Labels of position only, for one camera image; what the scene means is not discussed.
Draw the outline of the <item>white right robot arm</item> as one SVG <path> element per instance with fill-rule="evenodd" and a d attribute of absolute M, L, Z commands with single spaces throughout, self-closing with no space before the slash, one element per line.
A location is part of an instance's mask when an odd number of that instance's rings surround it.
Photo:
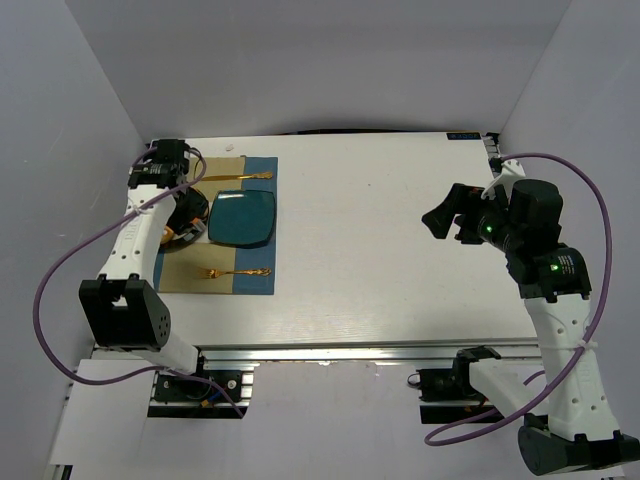
<path fill-rule="evenodd" d="M 537 476 L 607 469 L 639 458 L 639 441 L 621 431 L 584 337 L 595 321 L 591 284 L 582 255 L 559 240 L 562 208 L 557 187 L 542 180 L 520 179 L 494 196 L 455 183 L 422 217 L 437 239 L 458 225 L 460 243 L 488 243 L 506 257 L 537 335 L 549 394 L 530 407 L 530 391 L 488 347 L 460 351 L 452 374 L 460 390 L 484 396 L 503 417 L 522 419 L 518 448 Z"/>

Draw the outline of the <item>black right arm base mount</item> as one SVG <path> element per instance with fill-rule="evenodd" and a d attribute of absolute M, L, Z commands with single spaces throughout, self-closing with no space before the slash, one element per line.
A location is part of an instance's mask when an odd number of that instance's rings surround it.
<path fill-rule="evenodd" d="M 469 367 L 480 360 L 501 360 L 491 347 L 478 346 L 457 352 L 449 368 L 423 368 L 407 377 L 407 384 L 420 392 L 420 420 L 423 425 L 450 424 L 469 420 L 476 424 L 496 423 L 502 415 L 488 404 L 469 380 Z"/>

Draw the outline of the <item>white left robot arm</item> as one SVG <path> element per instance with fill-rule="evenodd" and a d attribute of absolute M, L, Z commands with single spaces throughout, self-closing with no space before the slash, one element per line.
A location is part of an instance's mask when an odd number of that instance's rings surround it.
<path fill-rule="evenodd" d="M 79 299 L 96 343 L 152 364 L 192 374 L 198 349 L 172 331 L 171 314 L 153 286 L 156 257 L 176 197 L 186 190 L 191 151 L 178 139 L 156 140 L 132 166 L 123 223 L 95 280 Z"/>

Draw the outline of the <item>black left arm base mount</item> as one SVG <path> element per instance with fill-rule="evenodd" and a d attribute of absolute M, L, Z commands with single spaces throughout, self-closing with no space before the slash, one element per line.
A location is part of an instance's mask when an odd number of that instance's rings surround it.
<path fill-rule="evenodd" d="M 245 413 L 252 396 L 252 370 L 206 370 Z M 214 387 L 176 376 L 158 374 L 154 379 L 147 410 L 149 418 L 164 419 L 232 419 L 239 420 L 233 406 Z"/>

